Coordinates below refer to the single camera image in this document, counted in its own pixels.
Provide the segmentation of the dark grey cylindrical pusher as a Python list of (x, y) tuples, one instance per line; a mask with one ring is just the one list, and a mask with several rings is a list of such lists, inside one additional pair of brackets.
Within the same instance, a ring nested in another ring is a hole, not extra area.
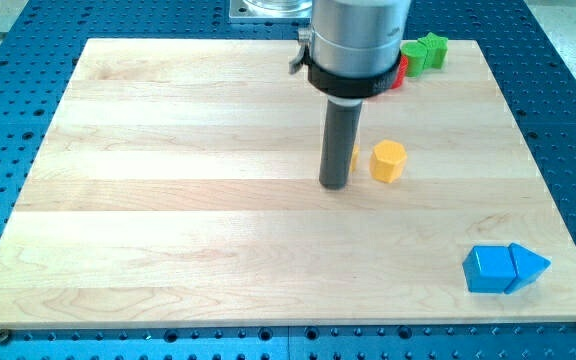
[(330, 190), (346, 186), (363, 101), (328, 97), (319, 171), (320, 184)]

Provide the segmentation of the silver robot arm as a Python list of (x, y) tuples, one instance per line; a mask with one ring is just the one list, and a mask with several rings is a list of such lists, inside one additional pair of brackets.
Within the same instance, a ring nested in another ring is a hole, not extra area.
[(363, 101), (384, 93), (401, 61), (410, 0), (315, 0), (289, 73), (327, 96), (319, 170), (329, 190), (346, 186)]

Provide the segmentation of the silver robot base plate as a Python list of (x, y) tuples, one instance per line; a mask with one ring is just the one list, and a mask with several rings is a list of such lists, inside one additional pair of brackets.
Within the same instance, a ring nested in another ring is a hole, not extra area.
[(308, 19), (311, 0), (228, 0), (230, 23), (291, 22)]

